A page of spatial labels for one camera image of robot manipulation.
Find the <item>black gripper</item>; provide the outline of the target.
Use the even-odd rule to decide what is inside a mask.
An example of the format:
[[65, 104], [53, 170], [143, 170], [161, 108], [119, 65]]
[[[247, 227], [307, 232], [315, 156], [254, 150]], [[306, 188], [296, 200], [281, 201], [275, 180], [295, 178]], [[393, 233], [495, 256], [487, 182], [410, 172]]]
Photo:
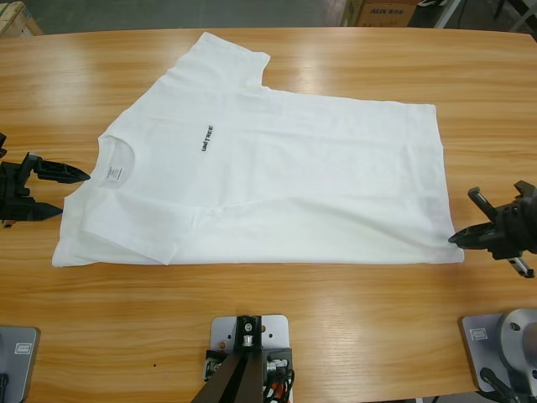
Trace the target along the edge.
[[[36, 154], [27, 153], [29, 168], [41, 180], [73, 184], [88, 181], [91, 177], [72, 165], [44, 160]], [[1, 224], [10, 228], [16, 222], [39, 222], [59, 216], [63, 210], [49, 203], [36, 202], [32, 197], [25, 197], [29, 191], [18, 193], [19, 164], [1, 163]]]
[[[525, 251], [536, 254], [536, 197], [522, 197], [497, 208], [492, 222], [475, 224], [456, 232], [448, 242], [461, 249], [487, 250], [495, 260], [507, 260], [522, 277], [535, 271], [523, 260]], [[492, 237], [486, 235], [493, 229]]]

